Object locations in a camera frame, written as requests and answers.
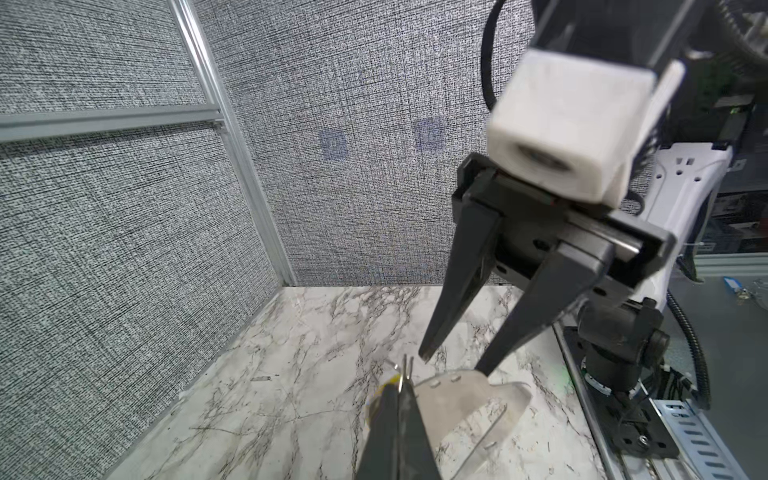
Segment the yellow key tag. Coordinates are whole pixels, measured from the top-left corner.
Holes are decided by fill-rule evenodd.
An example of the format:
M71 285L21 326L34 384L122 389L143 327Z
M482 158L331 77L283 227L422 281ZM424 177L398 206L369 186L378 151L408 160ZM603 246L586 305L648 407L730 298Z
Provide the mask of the yellow key tag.
M390 379L388 379L378 387L374 396L371 398L370 402L367 405L367 409L366 409L366 425L367 426L372 425L373 417L377 412L377 410L379 409L381 397L383 395L385 388L389 385L394 385L395 387L397 387L400 384L400 380L401 380L401 375L395 374L394 376L392 376Z

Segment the silver perforated metal key holder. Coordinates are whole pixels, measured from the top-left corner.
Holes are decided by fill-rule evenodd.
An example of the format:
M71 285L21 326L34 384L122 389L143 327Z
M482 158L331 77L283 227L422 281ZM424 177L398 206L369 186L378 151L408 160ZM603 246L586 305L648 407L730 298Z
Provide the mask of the silver perforated metal key holder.
M492 384L476 370L436 375L414 393L444 479L471 479L494 459L533 397L525 382Z

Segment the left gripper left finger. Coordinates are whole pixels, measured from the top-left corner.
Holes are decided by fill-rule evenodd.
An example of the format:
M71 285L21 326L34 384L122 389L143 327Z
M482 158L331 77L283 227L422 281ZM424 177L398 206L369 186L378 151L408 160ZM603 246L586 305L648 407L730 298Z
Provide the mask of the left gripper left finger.
M398 478L399 394L394 385L385 388L373 417L355 478L361 480Z

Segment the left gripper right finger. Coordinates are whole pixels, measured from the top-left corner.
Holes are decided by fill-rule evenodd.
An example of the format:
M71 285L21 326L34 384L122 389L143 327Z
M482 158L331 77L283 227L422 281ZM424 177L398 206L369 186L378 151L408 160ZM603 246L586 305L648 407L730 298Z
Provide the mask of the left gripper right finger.
M408 381L399 393L399 479L441 479L413 385Z

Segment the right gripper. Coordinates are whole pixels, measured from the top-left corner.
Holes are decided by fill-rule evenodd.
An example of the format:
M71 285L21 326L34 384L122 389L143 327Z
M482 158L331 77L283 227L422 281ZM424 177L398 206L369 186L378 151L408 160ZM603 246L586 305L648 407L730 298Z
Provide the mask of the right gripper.
M475 369L490 375L591 290L627 300L661 271L674 234L620 210L557 197L469 154L452 195L456 224L441 294L418 350L429 361L492 273L523 295Z

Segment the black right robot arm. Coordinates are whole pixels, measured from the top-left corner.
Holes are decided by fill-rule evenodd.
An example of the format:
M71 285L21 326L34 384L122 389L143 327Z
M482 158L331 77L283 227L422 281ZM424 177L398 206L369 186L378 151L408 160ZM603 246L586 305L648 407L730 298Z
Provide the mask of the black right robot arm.
M501 94L495 2L483 28L487 150L460 165L442 293L418 350L431 359L491 275L522 297L476 368L574 311L565 329L597 423L617 452L674 458L655 392L711 401L706 361L663 363L675 269L693 256L767 80L763 1L536 1L535 33Z

